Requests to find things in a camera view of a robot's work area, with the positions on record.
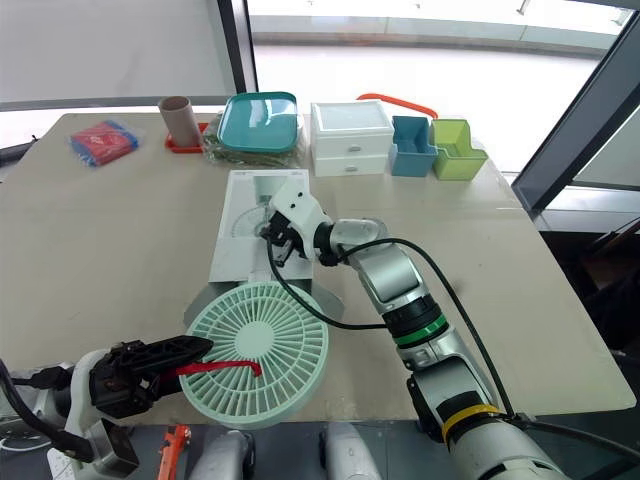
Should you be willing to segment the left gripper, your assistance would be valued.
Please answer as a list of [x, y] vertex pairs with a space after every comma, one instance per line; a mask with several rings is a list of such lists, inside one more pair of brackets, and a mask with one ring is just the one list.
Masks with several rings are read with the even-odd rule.
[[148, 411], [160, 398], [161, 356], [161, 342], [136, 340], [112, 347], [90, 370], [92, 405], [116, 419]]

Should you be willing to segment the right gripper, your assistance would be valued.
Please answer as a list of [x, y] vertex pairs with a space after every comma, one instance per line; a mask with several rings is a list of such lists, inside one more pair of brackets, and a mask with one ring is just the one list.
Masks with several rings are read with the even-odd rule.
[[284, 266], [293, 252], [306, 258], [300, 234], [292, 228], [291, 222], [281, 213], [275, 212], [261, 228], [259, 235], [267, 241], [267, 252], [275, 266]]

